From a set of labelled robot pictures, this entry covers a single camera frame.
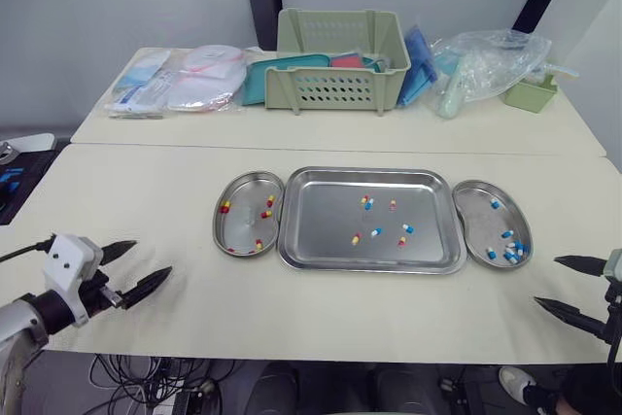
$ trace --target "clear plastic bag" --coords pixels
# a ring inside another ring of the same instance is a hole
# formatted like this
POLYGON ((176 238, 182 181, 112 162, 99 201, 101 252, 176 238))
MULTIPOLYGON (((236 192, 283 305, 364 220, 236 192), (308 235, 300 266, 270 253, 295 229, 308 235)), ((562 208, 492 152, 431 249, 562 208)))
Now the clear plastic bag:
POLYGON ((246 78, 244 53, 231 46, 203 46, 186 56, 168 93, 168 109, 210 112, 229 109, 246 78))
POLYGON ((448 76, 459 62, 465 101, 506 92, 544 61, 551 41, 511 29, 461 33, 432 46, 437 70, 448 76))
POLYGON ((145 85, 119 90, 106 105, 108 115, 117 119, 161 119, 175 72, 158 71, 145 85))

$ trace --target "person's leg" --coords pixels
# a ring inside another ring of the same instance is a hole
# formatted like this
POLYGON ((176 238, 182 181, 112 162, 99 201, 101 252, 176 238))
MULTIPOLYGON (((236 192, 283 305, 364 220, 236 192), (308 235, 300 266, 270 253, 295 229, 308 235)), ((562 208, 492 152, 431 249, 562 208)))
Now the person's leg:
POLYGON ((255 383, 244 414, 295 415, 297 399, 294 369, 285 362, 273 362, 255 383))
POLYGON ((570 415, 557 409, 559 393, 541 388, 534 377, 515 366, 502 366, 499 381, 505 391, 516 401, 528 405, 540 413, 570 415))
MULTIPOLYGON (((622 364, 618 364, 616 371, 622 374, 622 364)), ((622 398, 613 390, 611 374, 604 363, 574 366, 562 384, 562 395, 580 413, 622 413, 622 398)))
POLYGON ((432 414, 424 388, 408 365, 379 364, 370 383, 376 411, 432 414))

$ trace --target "green container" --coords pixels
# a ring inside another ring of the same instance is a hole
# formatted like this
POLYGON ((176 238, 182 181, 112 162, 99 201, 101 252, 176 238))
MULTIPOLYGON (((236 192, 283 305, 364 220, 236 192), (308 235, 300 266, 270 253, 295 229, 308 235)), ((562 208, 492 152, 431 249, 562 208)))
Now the green container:
POLYGON ((379 73, 365 68, 269 68, 265 72, 268 109, 375 110, 396 107, 410 68, 396 14, 390 12, 309 12, 287 9, 279 14, 277 52, 340 54, 357 51, 385 56, 391 68, 379 73))
POLYGON ((519 82, 505 93, 503 102, 508 106, 538 113, 557 93, 557 85, 554 85, 552 81, 553 75, 547 75, 544 82, 539 85, 525 81, 519 82))

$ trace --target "floor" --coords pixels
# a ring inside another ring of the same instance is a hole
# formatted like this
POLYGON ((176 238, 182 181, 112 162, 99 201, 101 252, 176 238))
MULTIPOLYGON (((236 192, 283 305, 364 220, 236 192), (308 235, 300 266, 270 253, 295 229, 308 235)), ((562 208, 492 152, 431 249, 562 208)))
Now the floor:
MULTIPOLYGON (((106 402, 111 390, 101 390, 88 382, 93 354, 46 351, 26 373, 24 414, 80 415, 94 405, 106 402)), ((253 385, 267 365, 264 361, 244 361, 223 384, 224 414, 244 413, 253 385)), ((291 362, 298 372, 298 415, 320 415, 342 411, 365 411, 368 397, 366 375, 374 363, 291 362)), ((223 374, 230 362, 217 361, 214 374, 223 374)), ((461 373, 468 394, 471 414, 534 414, 512 400, 497 381, 496 365, 415 364, 425 394, 437 415, 467 413, 460 407, 453 410, 443 400, 437 382, 440 377, 457 379, 461 373)), ((545 387, 558 388, 568 368, 561 365, 532 365, 528 371, 545 387)), ((97 374, 99 384, 108 384, 105 375, 97 374)), ((135 413, 143 413, 134 405, 135 413)), ((125 414, 128 402, 120 401, 115 414, 125 414)), ((106 407, 94 412, 105 414, 106 407)), ((210 414, 204 409, 203 414, 210 414)))

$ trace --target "capsule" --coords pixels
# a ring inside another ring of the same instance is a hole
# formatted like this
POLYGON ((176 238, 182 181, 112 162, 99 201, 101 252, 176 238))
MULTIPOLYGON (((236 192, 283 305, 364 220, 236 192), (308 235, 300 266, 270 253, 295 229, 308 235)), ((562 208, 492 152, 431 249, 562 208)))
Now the capsule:
POLYGON ((503 254, 503 257, 507 259, 509 262, 511 262, 512 264, 518 263, 518 259, 516 259, 516 256, 513 253, 505 252, 503 254))
POLYGON ((221 213, 223 213, 223 214, 228 213, 230 207, 231 207, 231 202, 230 201, 225 201, 223 203, 223 206, 221 206, 221 213))

